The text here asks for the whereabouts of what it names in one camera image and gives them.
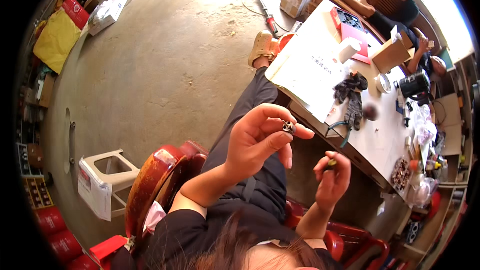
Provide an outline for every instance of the pliers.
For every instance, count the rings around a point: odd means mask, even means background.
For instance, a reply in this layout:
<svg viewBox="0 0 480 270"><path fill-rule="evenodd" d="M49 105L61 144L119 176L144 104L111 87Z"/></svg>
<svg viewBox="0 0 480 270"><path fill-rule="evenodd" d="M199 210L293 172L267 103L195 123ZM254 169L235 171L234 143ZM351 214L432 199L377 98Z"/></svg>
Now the pliers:
<svg viewBox="0 0 480 270"><path fill-rule="evenodd" d="M347 129L346 129L346 136L345 138L343 139L343 142L342 144L340 144L340 148L344 148L345 145L347 144L347 142L349 141L349 137L350 137L350 132L352 130L352 126L349 125L349 123L347 121L338 121L338 122L335 122L333 123L332 125L330 125L328 128L327 128L327 133L330 129L333 129L334 127L336 127L337 125L346 125L347 126Z"/></svg>

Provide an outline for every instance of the concrete floor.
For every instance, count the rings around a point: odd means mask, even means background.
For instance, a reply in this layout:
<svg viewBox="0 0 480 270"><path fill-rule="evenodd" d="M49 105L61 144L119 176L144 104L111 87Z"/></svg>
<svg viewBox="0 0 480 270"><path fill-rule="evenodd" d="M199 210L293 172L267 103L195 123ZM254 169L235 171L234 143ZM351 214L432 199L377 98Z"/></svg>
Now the concrete floor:
<svg viewBox="0 0 480 270"><path fill-rule="evenodd" d="M255 0L243 1L258 10ZM291 27L279 0L267 1L279 24ZM264 18L242 0L131 0L116 23L77 44L55 83L42 145L45 169L55 181L53 201L84 248L124 234L123 217L100 220L82 201L78 165L69 165L69 150L77 162L122 148L141 167L163 144L191 139L209 148L254 76L247 57L256 33L265 28ZM70 121L76 128L69 148ZM311 169L330 147L319 137L295 140L292 147L288 193L310 204L316 190ZM353 171L352 194L333 217L368 227L377 221L379 191ZM362 204L348 200L359 201L359 194L366 194Z"/></svg>

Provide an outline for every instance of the wire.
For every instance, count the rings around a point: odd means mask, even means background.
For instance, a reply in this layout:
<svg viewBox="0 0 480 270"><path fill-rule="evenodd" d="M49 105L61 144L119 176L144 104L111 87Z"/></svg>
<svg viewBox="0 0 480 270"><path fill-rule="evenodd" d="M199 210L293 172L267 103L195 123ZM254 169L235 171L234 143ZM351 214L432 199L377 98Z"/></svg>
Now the wire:
<svg viewBox="0 0 480 270"><path fill-rule="evenodd" d="M265 16L265 14L259 13L259 12L255 11L255 10L249 8L248 6L246 6L245 3L243 2L243 0L241 0L241 4L242 4L246 9L248 9L250 12L255 13L255 14L258 14L258 15ZM275 18L273 18L273 21L275 22L276 25L278 25L279 28L281 28L282 30L284 30L284 31L287 32L287 33L290 33L290 30L287 30L287 29L281 27L280 24L277 23L277 21L275 21Z"/></svg>
<svg viewBox="0 0 480 270"><path fill-rule="evenodd" d="M447 110L445 109L445 105L443 103L441 103L440 101L437 101L437 100L433 100L431 102L431 105L433 105L435 107L435 103L438 103L438 104L441 105L441 107L443 108L443 113L445 114L445 117L443 117L443 119L440 122L437 123L437 121L435 121L435 125L441 125L445 121L445 119L447 118Z"/></svg>

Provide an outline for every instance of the window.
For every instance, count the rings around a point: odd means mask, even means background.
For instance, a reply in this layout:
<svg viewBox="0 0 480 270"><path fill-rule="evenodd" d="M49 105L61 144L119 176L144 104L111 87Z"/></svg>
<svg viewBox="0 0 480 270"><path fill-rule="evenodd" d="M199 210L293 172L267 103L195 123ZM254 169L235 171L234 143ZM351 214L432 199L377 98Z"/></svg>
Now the window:
<svg viewBox="0 0 480 270"><path fill-rule="evenodd" d="M465 20L454 0L422 0L437 21L448 43L453 63L473 53L473 44Z"/></svg>

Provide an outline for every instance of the black pants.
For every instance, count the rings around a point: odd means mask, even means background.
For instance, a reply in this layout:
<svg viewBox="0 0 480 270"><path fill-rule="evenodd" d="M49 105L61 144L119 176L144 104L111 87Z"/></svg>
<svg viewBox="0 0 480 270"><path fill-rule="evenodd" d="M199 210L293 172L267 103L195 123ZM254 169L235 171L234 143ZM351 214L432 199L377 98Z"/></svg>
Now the black pants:
<svg viewBox="0 0 480 270"><path fill-rule="evenodd" d="M230 132L235 123L255 106L262 103L273 103L277 98L277 87L268 81L264 75L266 69L267 67L262 67L257 70L255 77L233 107L230 116L228 116L225 125L220 131L220 135L210 149L208 158L201 169L202 173L225 163L229 148ZM287 176L278 153L271 155L265 161L261 170L253 177L255 178L254 189L253 192L249 192L249 198L244 196L244 190L247 185L247 180L244 180L225 193L220 200L247 200L273 214L280 223L283 223L287 196Z"/></svg>
<svg viewBox="0 0 480 270"><path fill-rule="evenodd" d="M396 25L398 31L407 31L412 22L417 18L420 11L413 0L405 0L392 15L386 16L379 11L367 18L379 33L386 39L390 39L390 31Z"/></svg>

